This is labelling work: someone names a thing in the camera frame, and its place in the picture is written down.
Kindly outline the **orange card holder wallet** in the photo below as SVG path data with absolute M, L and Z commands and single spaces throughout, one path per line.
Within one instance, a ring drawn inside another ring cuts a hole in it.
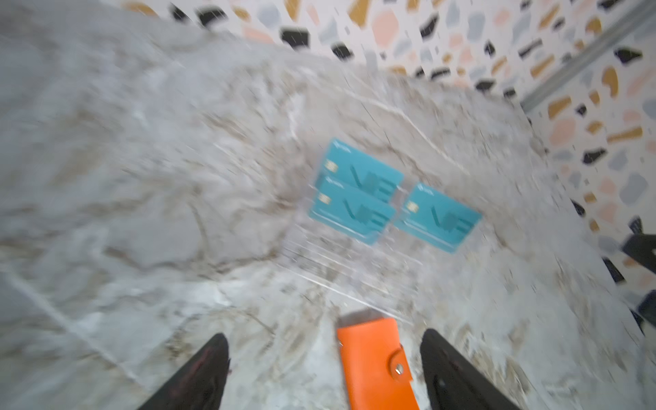
M 413 375 L 392 318 L 337 329 L 352 409 L 417 409 Z

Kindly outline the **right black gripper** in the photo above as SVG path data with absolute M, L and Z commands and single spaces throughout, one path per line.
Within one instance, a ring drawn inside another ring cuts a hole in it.
M 655 235 L 634 233 L 621 250 L 629 268 L 623 297 L 638 316 L 655 326 Z

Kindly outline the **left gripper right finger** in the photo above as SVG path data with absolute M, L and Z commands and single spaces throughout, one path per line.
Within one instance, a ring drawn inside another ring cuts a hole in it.
M 436 330 L 424 332 L 420 355 L 433 409 L 519 410 Z

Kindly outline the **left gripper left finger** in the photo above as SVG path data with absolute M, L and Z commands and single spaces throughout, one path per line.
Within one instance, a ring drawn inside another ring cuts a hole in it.
M 217 410 L 230 364 L 228 340 L 217 333 L 138 410 Z

